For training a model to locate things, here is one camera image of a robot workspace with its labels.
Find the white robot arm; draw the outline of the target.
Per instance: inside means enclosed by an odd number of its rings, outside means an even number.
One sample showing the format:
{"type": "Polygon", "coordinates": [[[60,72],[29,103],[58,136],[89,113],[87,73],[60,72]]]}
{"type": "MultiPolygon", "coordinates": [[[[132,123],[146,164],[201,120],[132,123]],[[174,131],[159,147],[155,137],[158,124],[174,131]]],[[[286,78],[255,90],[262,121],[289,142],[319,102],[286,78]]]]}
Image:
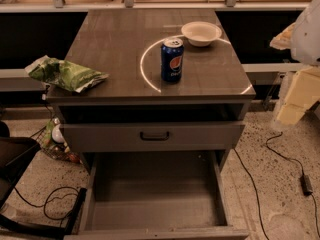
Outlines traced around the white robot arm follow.
{"type": "Polygon", "coordinates": [[[320,100],[320,0],[312,0],[270,46],[289,49],[291,58],[303,64],[290,84],[282,82],[275,113],[276,122],[295,125],[320,100]]]}

